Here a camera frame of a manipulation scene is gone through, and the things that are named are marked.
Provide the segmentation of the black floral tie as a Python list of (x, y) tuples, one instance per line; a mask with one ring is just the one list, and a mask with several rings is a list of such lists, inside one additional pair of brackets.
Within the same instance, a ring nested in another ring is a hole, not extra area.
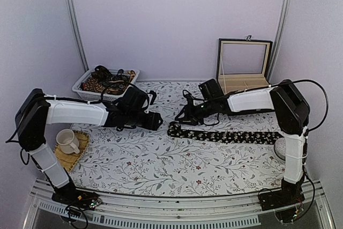
[(167, 135), (174, 138), (187, 138), (197, 141), (218, 142), (224, 144), (266, 144), (273, 145), (284, 138), (278, 132), (263, 131), (200, 131), (182, 129), (177, 122), (171, 122)]

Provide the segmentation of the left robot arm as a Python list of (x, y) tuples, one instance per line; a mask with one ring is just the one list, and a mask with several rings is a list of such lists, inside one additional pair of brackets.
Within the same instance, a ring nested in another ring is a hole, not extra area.
[(53, 201), (79, 208), (94, 208), (100, 202), (100, 196), (76, 188), (46, 143), (46, 125), (78, 123), (116, 128), (117, 131), (136, 127), (156, 131), (163, 119), (159, 113), (147, 111), (153, 101), (136, 87), (129, 87), (122, 97), (112, 102), (59, 98), (45, 95), (40, 88), (35, 88), (15, 115), (14, 135), (18, 137), (20, 147), (48, 179), (54, 190)]

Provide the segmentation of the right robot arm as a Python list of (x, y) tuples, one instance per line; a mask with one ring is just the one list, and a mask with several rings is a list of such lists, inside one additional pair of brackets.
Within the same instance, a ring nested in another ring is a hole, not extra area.
[[(289, 205), (304, 200), (301, 185), (305, 178), (307, 135), (310, 107), (294, 83), (283, 80), (276, 86), (224, 94), (219, 83), (210, 79), (199, 85), (203, 103), (194, 105), (194, 97), (183, 92), (187, 104), (168, 126), (171, 137), (220, 143), (274, 144), (285, 140), (285, 173), (281, 189), (259, 196), (263, 208)], [(183, 124), (203, 125), (213, 114), (242, 115), (274, 111), (281, 133), (277, 132), (211, 132), (182, 129)]]

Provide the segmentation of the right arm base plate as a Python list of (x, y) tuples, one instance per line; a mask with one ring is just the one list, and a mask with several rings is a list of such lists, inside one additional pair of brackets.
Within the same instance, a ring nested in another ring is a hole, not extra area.
[(263, 188), (258, 192), (258, 200), (263, 211), (277, 209), (292, 204), (302, 203), (305, 200), (302, 192), (292, 195), (288, 191), (270, 190)]

